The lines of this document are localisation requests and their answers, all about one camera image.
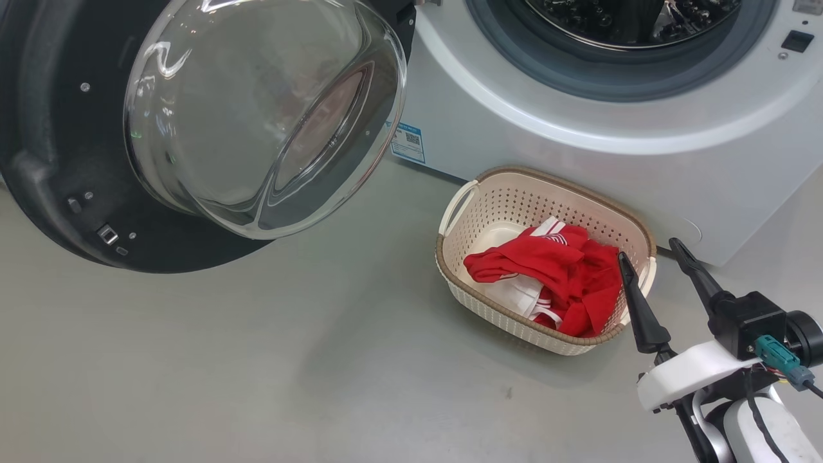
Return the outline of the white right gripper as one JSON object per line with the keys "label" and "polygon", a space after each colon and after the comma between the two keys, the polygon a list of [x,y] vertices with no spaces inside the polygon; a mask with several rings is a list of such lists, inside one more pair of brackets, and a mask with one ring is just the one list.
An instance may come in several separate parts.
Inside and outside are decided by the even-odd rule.
{"label": "white right gripper", "polygon": [[[694,258],[679,238],[671,237],[668,245],[682,273],[691,279],[709,317],[716,316],[721,302],[735,299],[735,296],[724,290],[703,264]],[[651,411],[663,404],[670,404],[723,380],[744,367],[762,362],[762,359],[756,356],[748,360],[738,360],[717,340],[690,347],[676,355],[669,345],[671,335],[653,314],[649,302],[640,290],[638,275],[625,252],[619,253],[618,263],[636,349],[641,354],[655,355],[656,366],[646,372],[636,385],[638,398],[644,410]]]}

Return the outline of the red shirt white lettering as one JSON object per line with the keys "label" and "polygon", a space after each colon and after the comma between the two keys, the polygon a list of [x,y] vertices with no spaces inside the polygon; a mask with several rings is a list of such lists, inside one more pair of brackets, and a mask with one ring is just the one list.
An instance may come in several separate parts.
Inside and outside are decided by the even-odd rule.
{"label": "red shirt white lettering", "polygon": [[[617,247],[590,239],[586,229],[549,217],[502,245],[468,255],[464,266],[482,286],[505,275],[537,279],[563,317],[555,331],[591,338],[605,331],[617,304],[622,288],[618,255]],[[547,322],[536,323],[549,328]]]}

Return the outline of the white garment red stripes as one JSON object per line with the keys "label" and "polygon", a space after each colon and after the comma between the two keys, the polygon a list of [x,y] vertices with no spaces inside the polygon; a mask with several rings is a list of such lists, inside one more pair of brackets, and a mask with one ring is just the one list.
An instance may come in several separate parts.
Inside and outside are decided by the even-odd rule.
{"label": "white garment red stripes", "polygon": [[546,318],[547,326],[559,328],[563,317],[553,308],[553,296],[537,279],[525,275],[505,275],[501,279],[483,284],[483,293],[506,307],[512,313],[538,322]]}

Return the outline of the black glass washing machine door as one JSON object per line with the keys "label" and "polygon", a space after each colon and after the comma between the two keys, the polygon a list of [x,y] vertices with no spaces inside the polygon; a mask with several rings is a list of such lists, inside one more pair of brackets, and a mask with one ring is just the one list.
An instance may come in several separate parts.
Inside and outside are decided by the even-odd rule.
{"label": "black glass washing machine door", "polygon": [[365,184],[414,30],[413,0],[0,0],[0,179],[95,264],[238,260]]}

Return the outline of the white washing machine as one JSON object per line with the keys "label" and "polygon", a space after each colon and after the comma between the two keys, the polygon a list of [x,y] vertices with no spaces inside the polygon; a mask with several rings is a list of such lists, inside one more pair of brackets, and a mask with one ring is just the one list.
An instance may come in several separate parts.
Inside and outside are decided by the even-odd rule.
{"label": "white washing machine", "polygon": [[514,67],[466,0],[415,0],[401,122],[423,166],[461,179],[524,166],[639,213],[723,266],[823,165],[823,15],[778,0],[740,64],[680,96],[596,102]]}

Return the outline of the cream perforated laundry basket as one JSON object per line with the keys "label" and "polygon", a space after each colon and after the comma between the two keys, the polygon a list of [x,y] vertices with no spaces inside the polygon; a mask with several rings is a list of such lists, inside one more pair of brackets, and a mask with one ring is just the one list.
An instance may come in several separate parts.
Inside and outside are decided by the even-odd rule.
{"label": "cream perforated laundry basket", "polygon": [[488,299],[464,266],[467,255],[502,245],[550,217],[581,226],[595,241],[626,252],[641,292],[649,294],[655,281],[656,244],[643,217],[593,190],[525,167],[491,169],[460,188],[441,218],[435,263],[455,299],[472,313],[530,345],[576,356],[615,339],[630,326],[625,297],[618,297],[602,334],[574,338]]}

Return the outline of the grey rubber door gasket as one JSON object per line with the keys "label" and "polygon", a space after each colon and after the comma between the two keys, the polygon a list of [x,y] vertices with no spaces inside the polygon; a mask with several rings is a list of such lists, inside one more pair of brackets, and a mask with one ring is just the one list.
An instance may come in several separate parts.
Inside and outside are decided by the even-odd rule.
{"label": "grey rubber door gasket", "polygon": [[596,102],[652,102],[714,81],[743,61],[769,26],[778,0],[741,0],[705,35],[650,50],[582,43],[544,23],[524,0],[466,0],[485,38],[514,67],[547,87]]}

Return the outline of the perforated steel washer drum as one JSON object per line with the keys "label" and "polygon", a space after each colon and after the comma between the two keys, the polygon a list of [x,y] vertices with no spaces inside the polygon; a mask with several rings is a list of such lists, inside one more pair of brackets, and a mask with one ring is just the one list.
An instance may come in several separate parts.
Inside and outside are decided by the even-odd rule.
{"label": "perforated steel washer drum", "polygon": [[544,21],[582,43],[650,50],[705,35],[737,13],[741,0],[524,0]]}

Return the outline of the blue white energy label sticker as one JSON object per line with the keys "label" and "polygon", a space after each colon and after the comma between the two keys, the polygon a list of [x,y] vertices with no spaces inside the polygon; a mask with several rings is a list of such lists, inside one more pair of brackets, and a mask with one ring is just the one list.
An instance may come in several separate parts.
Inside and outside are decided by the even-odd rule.
{"label": "blue white energy label sticker", "polygon": [[395,135],[390,144],[391,153],[399,158],[417,162],[418,164],[426,164],[424,158],[424,144],[422,140],[422,132],[409,124],[400,122],[395,129]]}

